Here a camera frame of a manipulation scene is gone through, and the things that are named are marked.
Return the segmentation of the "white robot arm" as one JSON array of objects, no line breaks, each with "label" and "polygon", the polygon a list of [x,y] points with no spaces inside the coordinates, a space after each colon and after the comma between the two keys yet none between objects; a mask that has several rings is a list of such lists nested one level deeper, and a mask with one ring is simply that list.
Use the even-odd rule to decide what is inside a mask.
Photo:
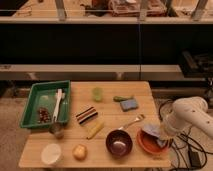
[{"label": "white robot arm", "polygon": [[208,103],[202,97],[179,98],[172,104],[172,113],[163,118],[160,138],[167,140],[181,133],[187,125],[193,125],[213,139],[213,117],[207,113]]}]

